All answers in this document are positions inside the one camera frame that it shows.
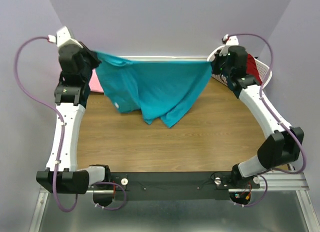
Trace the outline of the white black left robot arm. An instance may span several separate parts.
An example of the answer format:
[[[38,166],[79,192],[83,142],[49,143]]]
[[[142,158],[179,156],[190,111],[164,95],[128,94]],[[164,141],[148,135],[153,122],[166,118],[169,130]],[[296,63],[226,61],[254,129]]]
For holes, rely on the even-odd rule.
[[[89,82],[100,60],[82,42],[65,43],[58,48],[61,67],[54,91],[58,111],[53,145],[44,171],[36,173],[37,182],[50,193],[85,194],[95,184],[99,189],[110,186],[106,165],[78,170],[77,145],[80,124],[90,95]]]

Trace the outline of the teal t-shirt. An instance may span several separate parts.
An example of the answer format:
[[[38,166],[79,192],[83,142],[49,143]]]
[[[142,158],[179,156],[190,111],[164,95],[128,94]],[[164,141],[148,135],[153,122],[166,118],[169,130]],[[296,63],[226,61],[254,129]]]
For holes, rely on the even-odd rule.
[[[142,112],[147,124],[160,118],[173,127],[190,110],[212,74],[207,61],[135,61],[98,52],[96,74],[120,113]]]

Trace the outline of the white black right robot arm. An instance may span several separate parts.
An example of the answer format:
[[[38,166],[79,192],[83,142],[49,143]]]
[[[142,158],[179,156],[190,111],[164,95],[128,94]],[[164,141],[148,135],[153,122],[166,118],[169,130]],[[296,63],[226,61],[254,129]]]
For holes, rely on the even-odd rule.
[[[230,173],[234,187],[243,187],[255,175],[299,158],[304,132],[281,118],[263,92],[261,82],[247,72],[248,53],[239,45],[220,46],[208,56],[212,73],[224,77],[234,95],[251,111],[265,136],[256,156],[236,164]]]

